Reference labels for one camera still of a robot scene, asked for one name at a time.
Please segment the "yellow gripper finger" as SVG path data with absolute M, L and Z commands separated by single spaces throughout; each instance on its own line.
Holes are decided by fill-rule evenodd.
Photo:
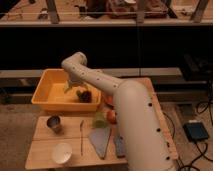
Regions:
M 71 89 L 71 85 L 69 82 L 66 82 L 64 85 L 64 93 L 67 93 Z

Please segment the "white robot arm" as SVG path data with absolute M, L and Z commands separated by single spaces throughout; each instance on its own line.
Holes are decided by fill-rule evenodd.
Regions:
M 69 74 L 69 87 L 87 82 L 113 97 L 129 171 L 176 171 L 151 95 L 143 84 L 88 68 L 82 52 L 64 59 L 61 66 Z

